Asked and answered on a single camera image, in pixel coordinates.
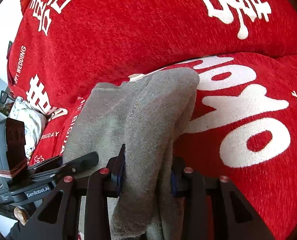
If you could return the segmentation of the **person's hand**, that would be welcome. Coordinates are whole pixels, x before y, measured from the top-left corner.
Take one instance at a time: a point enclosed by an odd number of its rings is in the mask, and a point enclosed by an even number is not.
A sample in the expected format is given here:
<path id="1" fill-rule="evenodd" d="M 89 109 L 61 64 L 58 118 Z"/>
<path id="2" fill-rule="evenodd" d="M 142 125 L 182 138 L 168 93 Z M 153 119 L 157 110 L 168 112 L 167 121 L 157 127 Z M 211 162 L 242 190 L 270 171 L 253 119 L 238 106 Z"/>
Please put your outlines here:
<path id="1" fill-rule="evenodd" d="M 30 218 L 28 212 L 20 206 L 14 208 L 14 216 L 23 226 L 26 225 L 27 221 Z"/>

